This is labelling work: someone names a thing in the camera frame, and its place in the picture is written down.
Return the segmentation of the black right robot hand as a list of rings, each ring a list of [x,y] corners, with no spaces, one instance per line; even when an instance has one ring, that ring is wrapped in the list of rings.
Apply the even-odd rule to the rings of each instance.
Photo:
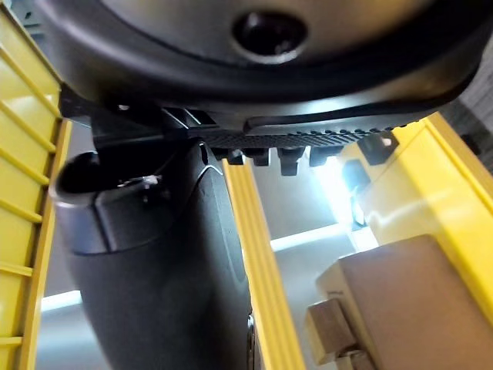
[[[490,1],[40,1],[59,108],[95,149],[50,194],[114,369],[255,369],[220,161],[293,176],[459,96]]]

